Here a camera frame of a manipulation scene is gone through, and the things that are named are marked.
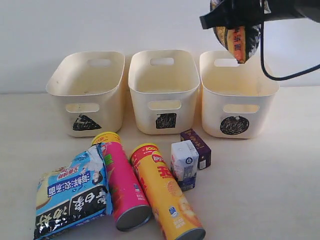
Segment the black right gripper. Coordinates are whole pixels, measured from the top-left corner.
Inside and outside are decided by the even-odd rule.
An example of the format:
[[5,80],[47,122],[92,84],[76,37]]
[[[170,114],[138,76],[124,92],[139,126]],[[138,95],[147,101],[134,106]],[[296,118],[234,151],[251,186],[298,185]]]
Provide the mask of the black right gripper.
[[204,30],[214,27],[234,29],[303,18],[320,22],[318,0],[223,0],[209,13],[199,17]]

